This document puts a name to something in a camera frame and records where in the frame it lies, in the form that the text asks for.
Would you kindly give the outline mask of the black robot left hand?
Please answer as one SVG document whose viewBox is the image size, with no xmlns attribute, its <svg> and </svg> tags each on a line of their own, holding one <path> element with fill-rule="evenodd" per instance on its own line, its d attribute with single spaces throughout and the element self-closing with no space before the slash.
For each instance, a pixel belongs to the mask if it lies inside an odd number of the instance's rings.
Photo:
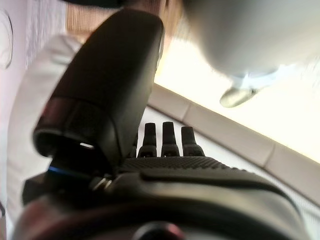
<svg viewBox="0 0 320 240">
<path fill-rule="evenodd" d="M 268 180 L 206 157 L 192 127 L 138 128 L 163 47 L 161 19 L 121 10 L 88 38 L 32 133 L 51 158 L 26 180 L 15 240 L 307 240 L 293 201 Z"/>
</svg>

